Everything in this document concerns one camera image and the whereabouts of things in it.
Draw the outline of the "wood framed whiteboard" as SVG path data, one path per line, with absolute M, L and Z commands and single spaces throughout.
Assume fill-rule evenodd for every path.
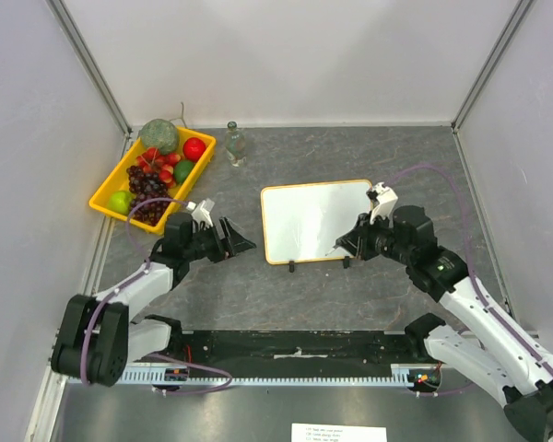
M 342 260 L 337 249 L 361 213 L 371 209 L 369 180 L 340 180 L 272 186 L 260 194 L 265 260 L 271 265 Z

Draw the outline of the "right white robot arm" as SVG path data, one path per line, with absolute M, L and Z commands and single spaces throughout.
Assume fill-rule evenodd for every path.
M 431 357 L 456 369 L 500 405 L 525 440 L 553 437 L 553 354 L 505 312 L 464 260 L 439 245 L 423 208 L 402 206 L 392 218 L 361 214 L 335 246 L 363 261 L 383 256 L 403 264 L 413 285 L 480 342 L 463 342 L 444 320 L 426 314 L 406 329 L 410 360 Z

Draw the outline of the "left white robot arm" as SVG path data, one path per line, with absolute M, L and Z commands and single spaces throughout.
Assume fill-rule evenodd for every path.
M 146 355 L 176 361 L 183 352 L 182 337 L 165 321 L 134 323 L 135 316 L 173 290 L 192 262 L 223 262 L 255 247 L 226 217 L 211 224 L 186 213 L 171 215 L 163 236 L 134 273 L 95 296 L 70 298 L 52 350 L 52 371 L 111 387 L 127 364 Z

